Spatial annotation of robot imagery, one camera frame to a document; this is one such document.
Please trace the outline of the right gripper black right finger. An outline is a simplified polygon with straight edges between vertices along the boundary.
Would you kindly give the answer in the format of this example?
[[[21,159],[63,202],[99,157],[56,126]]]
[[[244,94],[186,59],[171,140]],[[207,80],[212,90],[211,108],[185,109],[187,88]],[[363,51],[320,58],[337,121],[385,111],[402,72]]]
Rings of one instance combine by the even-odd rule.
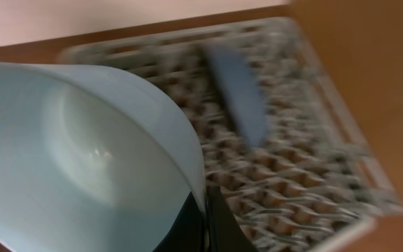
[[[257,252],[242,232],[218,186],[206,189],[210,252]]]

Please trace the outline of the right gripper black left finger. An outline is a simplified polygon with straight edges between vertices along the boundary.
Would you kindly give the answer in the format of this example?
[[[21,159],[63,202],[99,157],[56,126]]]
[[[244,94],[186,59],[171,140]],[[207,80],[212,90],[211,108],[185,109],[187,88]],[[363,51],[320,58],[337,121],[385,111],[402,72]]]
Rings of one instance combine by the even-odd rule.
[[[170,231],[153,252],[202,252],[204,231],[204,216],[190,193]]]

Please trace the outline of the light blue rice bowl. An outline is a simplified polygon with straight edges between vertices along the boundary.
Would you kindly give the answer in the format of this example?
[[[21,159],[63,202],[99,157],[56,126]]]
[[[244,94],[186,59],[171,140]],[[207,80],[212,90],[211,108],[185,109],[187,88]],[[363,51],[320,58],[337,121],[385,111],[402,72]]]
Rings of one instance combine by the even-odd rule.
[[[201,146],[158,87],[107,66],[0,63],[8,249],[152,251],[187,200],[205,214]]]

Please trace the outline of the large blue plate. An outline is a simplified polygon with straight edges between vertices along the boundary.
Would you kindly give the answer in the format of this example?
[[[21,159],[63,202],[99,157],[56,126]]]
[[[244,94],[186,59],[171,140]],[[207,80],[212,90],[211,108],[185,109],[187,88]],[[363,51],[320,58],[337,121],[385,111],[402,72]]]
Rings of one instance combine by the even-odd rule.
[[[258,148],[269,133],[264,96],[245,55],[231,45],[205,42],[204,62],[232,128],[248,148]]]

